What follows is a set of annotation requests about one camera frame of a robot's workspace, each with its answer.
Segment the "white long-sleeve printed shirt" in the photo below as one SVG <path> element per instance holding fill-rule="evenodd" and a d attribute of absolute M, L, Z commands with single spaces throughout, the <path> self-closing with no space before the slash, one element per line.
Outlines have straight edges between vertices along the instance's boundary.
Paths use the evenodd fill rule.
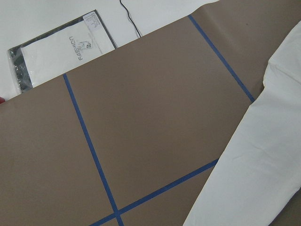
<path fill-rule="evenodd" d="M 301 187 L 301 26 L 271 56 L 186 226 L 267 226 Z"/>

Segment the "brown paper table cover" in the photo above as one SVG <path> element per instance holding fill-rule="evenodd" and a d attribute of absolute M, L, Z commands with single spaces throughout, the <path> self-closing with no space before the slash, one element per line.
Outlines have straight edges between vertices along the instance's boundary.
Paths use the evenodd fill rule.
<path fill-rule="evenodd" d="M 298 0 L 221 0 L 0 106 L 3 226 L 181 226 Z"/>

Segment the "plastic-bagged white garment package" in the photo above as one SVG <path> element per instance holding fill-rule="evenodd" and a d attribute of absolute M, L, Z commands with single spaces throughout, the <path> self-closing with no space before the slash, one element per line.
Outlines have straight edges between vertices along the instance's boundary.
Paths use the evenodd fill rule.
<path fill-rule="evenodd" d="M 8 50 L 17 94 L 107 54 L 117 45 L 97 10 Z"/>

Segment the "red object at edge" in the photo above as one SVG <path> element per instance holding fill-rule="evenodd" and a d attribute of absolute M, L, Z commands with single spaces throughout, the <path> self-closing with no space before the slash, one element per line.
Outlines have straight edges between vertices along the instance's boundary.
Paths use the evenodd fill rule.
<path fill-rule="evenodd" d="M 0 104 L 4 103 L 5 102 L 5 99 L 0 97 Z"/>

